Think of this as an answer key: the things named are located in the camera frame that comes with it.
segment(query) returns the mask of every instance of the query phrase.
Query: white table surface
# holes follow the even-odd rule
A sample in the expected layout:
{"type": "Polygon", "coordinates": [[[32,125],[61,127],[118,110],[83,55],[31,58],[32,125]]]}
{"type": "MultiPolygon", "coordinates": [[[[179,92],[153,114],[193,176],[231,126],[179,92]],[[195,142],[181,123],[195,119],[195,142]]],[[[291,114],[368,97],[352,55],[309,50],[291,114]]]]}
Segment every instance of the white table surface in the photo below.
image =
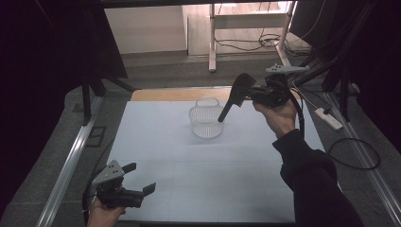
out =
{"type": "MultiPolygon", "coordinates": [[[[191,131],[195,101],[130,101],[108,163],[137,168],[125,175],[129,190],[156,183],[141,208],[122,220],[161,222],[293,222],[292,191],[280,177],[276,140],[251,101],[233,106],[223,133],[210,140],[191,131]]],[[[305,140],[323,150],[304,105],[305,140]]]]}

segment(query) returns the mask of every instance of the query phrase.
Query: clear plastic basket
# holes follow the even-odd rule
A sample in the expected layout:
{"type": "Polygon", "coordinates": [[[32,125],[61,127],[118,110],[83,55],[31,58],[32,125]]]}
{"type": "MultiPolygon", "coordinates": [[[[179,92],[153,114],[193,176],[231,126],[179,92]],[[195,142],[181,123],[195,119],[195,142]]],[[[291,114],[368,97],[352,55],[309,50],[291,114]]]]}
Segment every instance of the clear plastic basket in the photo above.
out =
{"type": "Polygon", "coordinates": [[[212,139],[219,136],[224,129],[224,122],[218,122],[223,107],[213,96],[203,96],[197,100],[195,106],[189,110],[192,132],[202,139],[212,139]]]}

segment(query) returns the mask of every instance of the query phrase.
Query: hand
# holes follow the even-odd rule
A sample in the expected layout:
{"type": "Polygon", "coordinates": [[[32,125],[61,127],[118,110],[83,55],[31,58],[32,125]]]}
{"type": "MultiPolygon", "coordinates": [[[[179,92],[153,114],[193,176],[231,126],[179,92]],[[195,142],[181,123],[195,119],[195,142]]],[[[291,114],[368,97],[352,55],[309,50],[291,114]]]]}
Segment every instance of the hand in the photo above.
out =
{"type": "Polygon", "coordinates": [[[254,109],[262,113],[269,127],[274,131],[277,138],[295,130],[295,116],[297,110],[291,100],[283,106],[270,108],[263,104],[253,102],[254,109]]]}
{"type": "Polygon", "coordinates": [[[126,207],[109,209],[98,198],[95,198],[91,206],[87,227],[113,227],[118,218],[126,213],[126,207]]]}

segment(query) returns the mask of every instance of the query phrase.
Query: gripper camera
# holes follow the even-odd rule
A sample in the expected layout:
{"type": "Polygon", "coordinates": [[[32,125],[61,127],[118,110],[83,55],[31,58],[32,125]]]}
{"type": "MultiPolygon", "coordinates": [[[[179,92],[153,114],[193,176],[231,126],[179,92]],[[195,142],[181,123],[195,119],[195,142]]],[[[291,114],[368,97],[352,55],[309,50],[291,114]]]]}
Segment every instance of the gripper camera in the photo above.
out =
{"type": "Polygon", "coordinates": [[[289,99],[293,102],[298,112],[301,134],[304,135],[304,116],[302,109],[288,88],[286,75],[289,73],[303,72],[309,67],[284,66],[275,64],[267,68],[265,77],[266,85],[255,85],[256,80],[248,74],[240,74],[231,88],[230,97],[227,100],[218,122],[223,122],[233,104],[241,107],[244,100],[253,100],[270,108],[284,105],[289,99]]]}
{"type": "Polygon", "coordinates": [[[96,196],[103,205],[108,208],[141,207],[144,197],[155,191],[156,183],[144,187],[142,191],[125,189],[122,186],[123,176],[135,169],[136,163],[121,167],[116,160],[113,160],[92,180],[92,185],[96,186],[96,196]]]}

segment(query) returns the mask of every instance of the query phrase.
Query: sleeve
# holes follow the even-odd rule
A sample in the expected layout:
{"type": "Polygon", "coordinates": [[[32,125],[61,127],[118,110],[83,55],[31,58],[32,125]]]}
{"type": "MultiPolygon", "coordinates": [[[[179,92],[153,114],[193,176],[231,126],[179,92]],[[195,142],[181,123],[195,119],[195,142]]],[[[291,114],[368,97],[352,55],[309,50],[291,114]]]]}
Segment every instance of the sleeve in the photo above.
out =
{"type": "Polygon", "coordinates": [[[337,170],[323,151],[312,149],[298,130],[273,146],[280,152],[280,174],[294,193],[297,226],[363,226],[354,206],[338,187],[337,170]]]}

